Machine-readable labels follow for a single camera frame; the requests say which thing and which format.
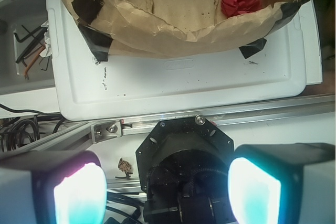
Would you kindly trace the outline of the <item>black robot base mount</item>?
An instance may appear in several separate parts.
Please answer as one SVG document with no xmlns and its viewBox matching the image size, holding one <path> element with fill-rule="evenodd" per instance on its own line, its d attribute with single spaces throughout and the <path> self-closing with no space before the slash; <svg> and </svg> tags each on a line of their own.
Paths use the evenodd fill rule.
<svg viewBox="0 0 336 224">
<path fill-rule="evenodd" d="M 160 121 L 136 150 L 146 223 L 233 223 L 234 142 L 204 116 Z"/>
</svg>

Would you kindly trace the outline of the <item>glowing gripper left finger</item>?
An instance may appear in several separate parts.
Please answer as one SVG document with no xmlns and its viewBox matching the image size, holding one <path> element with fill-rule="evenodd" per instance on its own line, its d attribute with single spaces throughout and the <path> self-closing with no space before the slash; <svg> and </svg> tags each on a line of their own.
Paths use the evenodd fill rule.
<svg viewBox="0 0 336 224">
<path fill-rule="evenodd" d="M 107 180 L 91 151 L 1 154 L 1 223 L 102 223 Z"/>
</svg>

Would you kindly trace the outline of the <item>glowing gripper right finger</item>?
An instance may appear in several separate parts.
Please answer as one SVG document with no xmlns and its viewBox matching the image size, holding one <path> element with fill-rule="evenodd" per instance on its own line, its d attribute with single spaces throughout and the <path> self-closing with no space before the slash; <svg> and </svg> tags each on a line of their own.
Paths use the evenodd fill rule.
<svg viewBox="0 0 336 224">
<path fill-rule="evenodd" d="M 244 144 L 228 171 L 238 223 L 335 223 L 335 145 Z"/>
</svg>

